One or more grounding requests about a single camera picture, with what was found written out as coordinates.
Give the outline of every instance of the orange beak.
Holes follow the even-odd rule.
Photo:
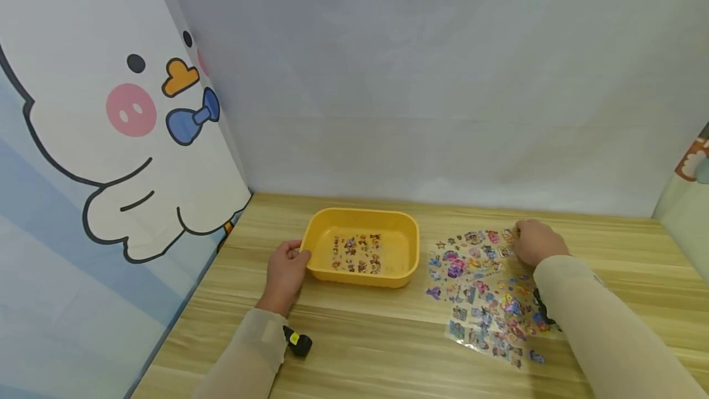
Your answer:
[[[168,60],[167,79],[162,84],[162,92],[168,97],[175,97],[199,82],[197,68],[187,68],[187,64],[180,58]]]

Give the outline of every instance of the pink cheek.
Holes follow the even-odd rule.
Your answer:
[[[202,57],[202,53],[200,50],[197,50],[197,62],[199,62],[199,67],[202,68],[202,72],[204,72],[204,75],[209,77],[209,71],[207,70],[207,64],[204,63],[204,57]]]
[[[113,128],[129,137],[145,136],[158,120],[153,99],[132,83],[123,83],[108,93],[106,114]]]

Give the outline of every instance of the black object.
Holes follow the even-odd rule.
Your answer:
[[[554,319],[549,319],[549,316],[547,316],[547,306],[544,305],[544,302],[542,302],[542,297],[539,294],[539,288],[535,288],[532,294],[534,295],[535,300],[539,304],[539,312],[542,315],[542,319],[544,319],[547,325],[554,325],[556,321]]]
[[[182,40],[185,41],[187,48],[192,48],[192,35],[190,35],[187,31],[182,31]]]
[[[145,60],[137,54],[129,54],[126,58],[126,63],[129,64],[130,70],[136,74],[145,71]]]
[[[286,341],[288,341],[288,348],[291,352],[298,357],[308,356],[310,348],[313,346],[313,340],[304,334],[298,334],[293,331],[293,329],[288,328],[288,326],[283,326],[283,333],[286,335]]]

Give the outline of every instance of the hand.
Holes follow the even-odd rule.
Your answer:
[[[549,225],[536,219],[517,222],[518,237],[513,245],[515,253],[525,264],[536,267],[551,256],[570,256],[564,238],[556,234]]]
[[[303,285],[306,265],[311,257],[309,251],[298,251],[300,240],[280,244],[271,254],[266,270],[266,289],[256,308],[288,317],[295,296]]]

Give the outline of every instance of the black eye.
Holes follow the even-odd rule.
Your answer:
[[[129,58],[126,59],[126,63],[129,64],[129,68],[134,73],[143,73],[145,69],[145,60],[137,54],[130,54]]]
[[[187,31],[182,31],[182,40],[185,41],[187,48],[192,48],[192,36]]]

